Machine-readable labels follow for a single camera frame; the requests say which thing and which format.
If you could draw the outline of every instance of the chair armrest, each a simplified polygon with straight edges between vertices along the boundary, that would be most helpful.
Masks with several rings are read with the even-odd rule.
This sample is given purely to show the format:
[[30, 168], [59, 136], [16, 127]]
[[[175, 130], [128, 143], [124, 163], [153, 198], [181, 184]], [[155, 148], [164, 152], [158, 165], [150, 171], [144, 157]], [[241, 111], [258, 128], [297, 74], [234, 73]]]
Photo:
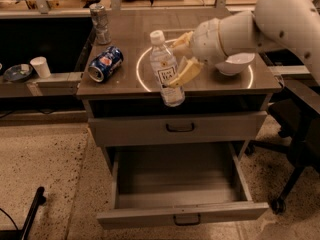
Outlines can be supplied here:
[[287, 79], [284, 89], [299, 108], [316, 118], [320, 117], [320, 95], [298, 80]]

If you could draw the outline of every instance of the drawer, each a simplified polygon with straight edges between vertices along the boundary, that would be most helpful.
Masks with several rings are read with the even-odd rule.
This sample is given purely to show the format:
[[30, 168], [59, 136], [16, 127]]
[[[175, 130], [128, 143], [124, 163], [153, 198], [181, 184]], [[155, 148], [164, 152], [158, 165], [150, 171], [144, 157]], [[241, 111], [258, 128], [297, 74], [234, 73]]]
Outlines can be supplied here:
[[255, 139], [267, 113], [111, 117], [89, 119], [97, 146], [151, 145]]
[[114, 148], [111, 209], [104, 229], [254, 220], [254, 203], [228, 142]]

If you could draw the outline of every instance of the white bottle cap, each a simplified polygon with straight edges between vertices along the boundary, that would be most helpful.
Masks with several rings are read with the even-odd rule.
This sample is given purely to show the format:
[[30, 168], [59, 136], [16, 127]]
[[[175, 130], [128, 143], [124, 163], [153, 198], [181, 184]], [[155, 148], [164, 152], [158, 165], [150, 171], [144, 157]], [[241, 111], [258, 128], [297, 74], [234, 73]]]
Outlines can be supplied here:
[[152, 45], [160, 45], [165, 42], [164, 34], [162, 30], [155, 30], [150, 33], [150, 39]]

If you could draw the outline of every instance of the water bottle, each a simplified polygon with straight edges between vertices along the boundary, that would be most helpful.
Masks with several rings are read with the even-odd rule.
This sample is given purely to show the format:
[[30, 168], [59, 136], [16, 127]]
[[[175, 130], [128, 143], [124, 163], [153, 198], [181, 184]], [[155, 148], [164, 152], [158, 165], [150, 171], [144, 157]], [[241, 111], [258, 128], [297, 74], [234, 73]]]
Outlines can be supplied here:
[[176, 58], [171, 49], [166, 46], [161, 30], [153, 31], [150, 34], [150, 39], [152, 44], [150, 62], [160, 87], [162, 99], [165, 105], [176, 107], [185, 99], [183, 88], [181, 86], [176, 88], [165, 86], [165, 83], [177, 72]]
[[98, 44], [108, 44], [111, 37], [108, 29], [108, 15], [106, 8], [102, 4], [91, 4], [90, 13], [93, 26], [96, 30]]

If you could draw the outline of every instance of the white bowl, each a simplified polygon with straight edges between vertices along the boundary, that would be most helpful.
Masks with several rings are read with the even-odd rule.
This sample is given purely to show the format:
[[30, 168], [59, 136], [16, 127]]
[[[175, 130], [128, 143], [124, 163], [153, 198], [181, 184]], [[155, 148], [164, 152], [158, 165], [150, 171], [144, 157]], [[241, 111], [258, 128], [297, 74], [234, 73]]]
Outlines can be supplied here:
[[239, 53], [229, 56], [226, 61], [216, 64], [216, 68], [224, 75], [233, 76], [245, 70], [254, 60], [255, 53]]

